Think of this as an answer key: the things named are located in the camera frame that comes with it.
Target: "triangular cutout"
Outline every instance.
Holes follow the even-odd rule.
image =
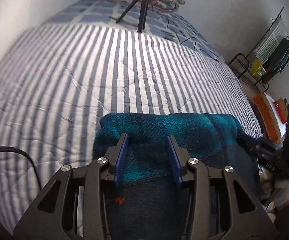
[[[252,203],[247,193],[237,181],[234,181],[234,189],[236,193],[239,213],[243,214],[254,211],[256,208],[255,205]]]
[[[37,208],[40,211],[47,213],[53,213],[55,209],[55,204],[57,202],[57,197],[60,189],[61,182],[59,180],[55,181],[46,195],[38,204]]]

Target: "tripod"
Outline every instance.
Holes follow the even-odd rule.
[[[138,2],[139,0],[133,0],[128,7],[124,10],[121,16],[116,20],[116,23],[120,22],[122,18],[130,11],[130,9]],[[146,19],[147,19],[147,12],[148,12],[148,5],[149,0],[142,0],[141,2],[141,9],[140,9],[140,16],[139,16],[139,23],[138,23],[138,32],[142,33],[142,30],[145,29]]]

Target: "tripod leg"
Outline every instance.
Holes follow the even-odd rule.
[[[124,12],[120,15],[120,17],[116,20],[116,23],[120,22],[123,17],[127,14],[128,11],[138,2],[139,0],[133,0],[128,7],[124,10]]]
[[[138,32],[142,33],[142,28],[144,27],[144,22],[147,17],[147,4],[148,0],[142,0],[141,2],[141,9],[140,9],[140,16],[139,16],[139,23],[138,23]]]

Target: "blue gripper pad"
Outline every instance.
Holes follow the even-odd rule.
[[[178,187],[181,187],[183,183],[182,178],[181,178],[181,172],[180,172],[181,167],[180,167],[178,157],[176,155],[175,149],[171,143],[169,136],[166,139],[166,146],[168,149],[168,156],[169,156],[169,162],[170,162],[171,169],[172,169],[173,179],[177,183]]]
[[[128,144],[129,144],[129,136],[126,134],[116,163],[116,176],[114,178],[114,183],[116,186],[119,185],[119,182],[122,181],[122,173],[124,164],[126,162],[126,155],[128,153]]]

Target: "folded teal blanket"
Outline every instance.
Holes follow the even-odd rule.
[[[258,186],[257,161],[237,143],[237,136],[244,131],[232,115],[111,113],[101,119],[100,125],[93,159],[116,145],[120,134],[129,135],[123,182],[171,174],[165,139],[173,134],[191,157],[215,168],[230,165],[252,190]]]

